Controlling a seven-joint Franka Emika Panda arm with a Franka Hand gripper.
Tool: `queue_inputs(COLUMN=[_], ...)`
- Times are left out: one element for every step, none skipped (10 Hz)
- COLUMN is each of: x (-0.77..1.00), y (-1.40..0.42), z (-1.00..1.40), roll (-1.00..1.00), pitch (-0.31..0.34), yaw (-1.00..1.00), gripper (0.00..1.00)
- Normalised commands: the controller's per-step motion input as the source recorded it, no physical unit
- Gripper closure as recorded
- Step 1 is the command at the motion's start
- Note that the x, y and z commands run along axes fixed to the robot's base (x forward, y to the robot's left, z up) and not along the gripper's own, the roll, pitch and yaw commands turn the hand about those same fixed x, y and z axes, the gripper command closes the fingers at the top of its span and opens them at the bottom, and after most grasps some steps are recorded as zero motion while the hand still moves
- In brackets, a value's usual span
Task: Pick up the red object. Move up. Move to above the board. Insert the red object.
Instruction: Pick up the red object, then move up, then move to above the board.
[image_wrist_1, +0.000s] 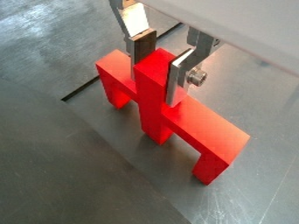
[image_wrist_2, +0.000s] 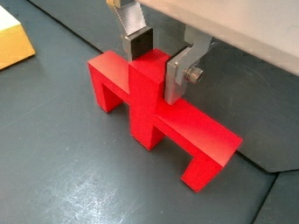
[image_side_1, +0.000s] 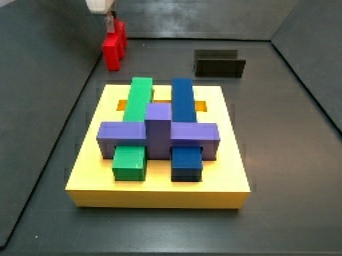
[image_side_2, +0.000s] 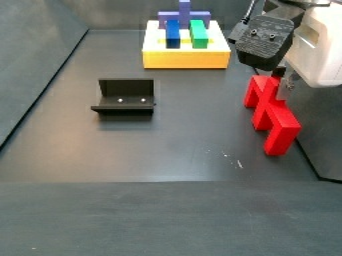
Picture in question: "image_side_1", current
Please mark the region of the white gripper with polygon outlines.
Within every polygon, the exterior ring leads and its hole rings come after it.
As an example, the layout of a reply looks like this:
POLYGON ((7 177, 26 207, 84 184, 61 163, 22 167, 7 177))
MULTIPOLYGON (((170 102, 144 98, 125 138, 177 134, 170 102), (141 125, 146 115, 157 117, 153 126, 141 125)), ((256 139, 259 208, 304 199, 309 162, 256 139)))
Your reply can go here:
POLYGON ((85 0, 88 10, 92 14, 105 15, 106 33, 114 33, 114 18, 109 11, 116 0, 85 0))

